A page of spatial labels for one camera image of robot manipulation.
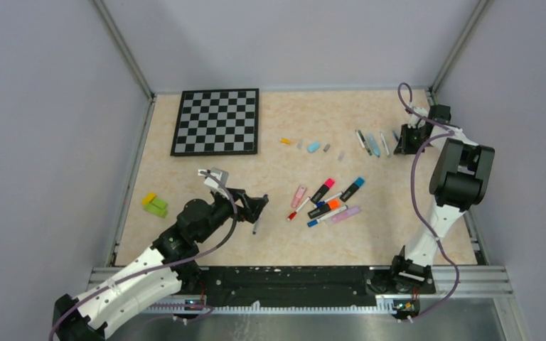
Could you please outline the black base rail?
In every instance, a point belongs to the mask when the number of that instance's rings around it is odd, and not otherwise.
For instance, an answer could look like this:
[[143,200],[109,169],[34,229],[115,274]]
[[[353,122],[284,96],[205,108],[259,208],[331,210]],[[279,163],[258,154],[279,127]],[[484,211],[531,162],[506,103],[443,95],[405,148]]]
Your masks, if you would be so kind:
[[387,266],[210,266],[180,293],[214,307],[340,308],[374,306],[378,295],[436,291],[433,280],[416,286],[393,276]]

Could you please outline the light blue tape cap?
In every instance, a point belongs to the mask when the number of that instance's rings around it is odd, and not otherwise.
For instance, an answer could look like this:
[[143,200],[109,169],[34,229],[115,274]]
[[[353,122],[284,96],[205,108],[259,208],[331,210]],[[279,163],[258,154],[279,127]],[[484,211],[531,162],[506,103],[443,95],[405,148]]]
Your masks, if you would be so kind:
[[307,151],[309,153],[315,153],[316,151],[318,151],[321,147],[321,144],[319,142],[313,142],[312,144],[308,145],[307,146]]

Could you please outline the pink correction tape pen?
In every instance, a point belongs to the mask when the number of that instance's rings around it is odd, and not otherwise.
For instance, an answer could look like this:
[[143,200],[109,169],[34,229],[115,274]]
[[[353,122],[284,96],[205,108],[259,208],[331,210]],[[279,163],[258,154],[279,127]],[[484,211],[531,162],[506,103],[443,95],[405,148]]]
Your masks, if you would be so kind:
[[296,189],[296,192],[294,193],[294,196],[291,202],[291,208],[296,209],[301,204],[306,194],[306,191],[307,191],[307,187],[304,185],[300,185]]

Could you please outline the lilac highlighter pen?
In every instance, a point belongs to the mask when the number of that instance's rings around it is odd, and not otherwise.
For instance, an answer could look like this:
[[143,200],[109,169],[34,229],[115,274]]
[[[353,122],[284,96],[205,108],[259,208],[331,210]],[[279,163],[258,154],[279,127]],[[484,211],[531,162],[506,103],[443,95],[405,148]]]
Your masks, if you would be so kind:
[[337,215],[332,216],[328,222],[329,224],[338,224],[339,222],[342,222],[350,217],[353,217],[361,212],[361,208],[359,206],[349,207],[347,210],[344,210]]

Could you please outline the light blue correction tape pen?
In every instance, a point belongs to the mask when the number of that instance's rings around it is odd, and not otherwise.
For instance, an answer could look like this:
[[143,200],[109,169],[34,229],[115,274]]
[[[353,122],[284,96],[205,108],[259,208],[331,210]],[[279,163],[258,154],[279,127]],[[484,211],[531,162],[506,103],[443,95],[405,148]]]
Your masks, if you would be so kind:
[[380,157],[380,149],[377,144],[377,141],[375,140],[375,137],[372,134],[367,134],[367,140],[370,144],[370,150],[372,151],[373,155],[376,157]]

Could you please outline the black white checkerboard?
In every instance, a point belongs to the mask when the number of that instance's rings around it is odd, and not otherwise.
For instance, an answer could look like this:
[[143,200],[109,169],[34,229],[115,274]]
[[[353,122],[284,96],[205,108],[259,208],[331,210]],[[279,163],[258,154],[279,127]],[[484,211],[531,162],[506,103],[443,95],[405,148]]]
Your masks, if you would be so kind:
[[184,91],[170,155],[256,155],[258,136],[258,88]]

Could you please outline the green gel pen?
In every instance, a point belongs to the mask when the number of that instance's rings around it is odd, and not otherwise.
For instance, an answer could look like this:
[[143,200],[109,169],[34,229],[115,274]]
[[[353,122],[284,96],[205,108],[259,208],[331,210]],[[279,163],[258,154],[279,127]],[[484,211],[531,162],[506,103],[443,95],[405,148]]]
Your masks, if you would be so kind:
[[371,149],[370,149],[370,147],[369,147],[369,145],[368,145],[368,142],[367,142],[367,140],[365,139],[363,133],[362,133],[361,131],[359,131],[359,134],[360,134],[360,138],[361,138],[361,140],[362,140],[362,142],[363,142],[364,148],[365,148],[365,150],[368,152],[368,155],[369,155],[369,156],[373,156],[373,152],[371,151]]

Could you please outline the green yellow block stack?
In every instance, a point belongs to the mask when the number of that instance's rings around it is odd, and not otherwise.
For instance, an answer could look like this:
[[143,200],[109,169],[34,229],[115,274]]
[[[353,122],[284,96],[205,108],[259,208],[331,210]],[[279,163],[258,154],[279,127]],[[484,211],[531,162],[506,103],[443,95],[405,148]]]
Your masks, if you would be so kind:
[[168,215],[168,203],[159,198],[155,193],[148,193],[142,200],[141,206],[146,212],[156,215],[160,218],[166,218]]

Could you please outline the blue capped white marker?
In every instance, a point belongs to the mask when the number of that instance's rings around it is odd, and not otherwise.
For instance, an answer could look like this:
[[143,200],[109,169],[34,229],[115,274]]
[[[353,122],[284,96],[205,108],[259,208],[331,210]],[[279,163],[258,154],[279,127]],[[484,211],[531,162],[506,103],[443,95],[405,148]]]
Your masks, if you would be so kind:
[[307,227],[313,227],[313,226],[317,225],[320,222],[323,222],[323,221],[325,221],[325,220],[327,220],[327,219],[329,219],[329,218],[331,218],[331,217],[333,217],[333,216],[335,216],[335,215],[337,215],[337,214],[339,214],[341,212],[346,211],[347,209],[348,209],[347,205],[343,205],[341,207],[338,207],[335,210],[332,210],[332,211],[330,211],[330,212],[328,212],[328,213],[326,213],[326,214],[324,214],[324,215],[322,215],[322,216],[320,216],[320,217],[318,217],[318,218],[316,218],[316,219],[314,219],[312,221],[309,221],[306,224],[306,226]]

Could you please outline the orange capped black highlighter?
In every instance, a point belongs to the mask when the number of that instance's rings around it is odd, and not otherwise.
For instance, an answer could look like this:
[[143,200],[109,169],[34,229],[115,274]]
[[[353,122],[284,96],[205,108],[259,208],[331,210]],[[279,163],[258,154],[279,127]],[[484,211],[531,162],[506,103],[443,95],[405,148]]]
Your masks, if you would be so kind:
[[324,214],[328,212],[331,212],[337,209],[339,206],[340,206],[339,199],[333,199],[309,211],[308,216],[310,219],[316,219],[320,216],[323,216]]

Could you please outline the grey capped white marker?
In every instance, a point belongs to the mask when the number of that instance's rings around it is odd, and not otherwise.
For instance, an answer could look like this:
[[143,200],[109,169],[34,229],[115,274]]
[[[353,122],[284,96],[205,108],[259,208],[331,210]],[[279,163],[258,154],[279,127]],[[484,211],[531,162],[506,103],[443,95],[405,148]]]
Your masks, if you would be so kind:
[[388,147],[386,138],[385,138],[382,131],[380,132],[380,140],[382,141],[382,145],[383,145],[383,148],[384,148],[384,151],[385,151],[385,155],[389,158],[390,157],[390,149]]

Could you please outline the yellow capped white pen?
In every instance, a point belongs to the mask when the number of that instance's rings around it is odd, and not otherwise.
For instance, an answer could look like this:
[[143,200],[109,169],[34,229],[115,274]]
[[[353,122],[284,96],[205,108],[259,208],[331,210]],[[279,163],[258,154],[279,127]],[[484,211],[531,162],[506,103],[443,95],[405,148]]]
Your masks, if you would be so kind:
[[360,147],[363,149],[363,150],[366,150],[365,148],[365,142],[363,141],[363,137],[361,135],[361,133],[359,132],[359,130],[355,130],[355,135],[357,136],[358,138],[358,141],[360,143]]

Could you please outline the blue capped black highlighter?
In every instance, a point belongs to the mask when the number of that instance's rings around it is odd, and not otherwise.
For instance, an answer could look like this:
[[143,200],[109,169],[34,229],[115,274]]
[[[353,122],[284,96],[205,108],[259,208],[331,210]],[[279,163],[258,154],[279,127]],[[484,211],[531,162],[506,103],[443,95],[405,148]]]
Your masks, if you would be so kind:
[[358,177],[355,179],[343,192],[342,195],[339,197],[339,200],[342,202],[347,202],[364,184],[365,179]]

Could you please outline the pink capped black highlighter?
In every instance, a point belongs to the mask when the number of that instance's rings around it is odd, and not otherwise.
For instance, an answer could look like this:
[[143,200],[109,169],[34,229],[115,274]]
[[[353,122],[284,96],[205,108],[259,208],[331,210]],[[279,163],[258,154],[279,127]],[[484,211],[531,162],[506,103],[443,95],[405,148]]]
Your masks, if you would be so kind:
[[333,187],[335,180],[333,178],[328,178],[321,187],[311,196],[310,201],[313,204],[317,204],[321,201],[323,196]]

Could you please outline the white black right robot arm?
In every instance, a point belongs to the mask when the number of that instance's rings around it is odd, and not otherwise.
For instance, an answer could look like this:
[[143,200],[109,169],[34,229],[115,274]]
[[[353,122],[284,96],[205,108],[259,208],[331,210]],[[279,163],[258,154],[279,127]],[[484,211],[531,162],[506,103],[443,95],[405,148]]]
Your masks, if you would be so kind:
[[417,212],[421,225],[392,260],[388,282],[398,293],[432,281],[432,264],[441,242],[455,221],[486,194],[496,151],[469,139],[450,123],[450,108],[430,109],[408,104],[409,122],[402,125],[396,154],[419,158],[427,146],[440,152],[429,182],[432,202],[428,213]]

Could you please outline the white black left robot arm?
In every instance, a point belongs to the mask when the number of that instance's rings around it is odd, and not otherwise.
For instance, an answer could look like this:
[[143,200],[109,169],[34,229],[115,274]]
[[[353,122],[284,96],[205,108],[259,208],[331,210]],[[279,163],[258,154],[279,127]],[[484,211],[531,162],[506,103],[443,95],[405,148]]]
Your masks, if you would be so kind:
[[254,224],[269,202],[231,188],[231,196],[213,194],[213,202],[187,202],[176,222],[165,229],[135,260],[94,288],[77,296],[65,294],[54,305],[49,340],[106,340],[127,321],[157,301],[194,292],[200,282],[196,259],[206,256],[199,244],[228,220],[231,228],[216,245],[221,248],[238,223]]

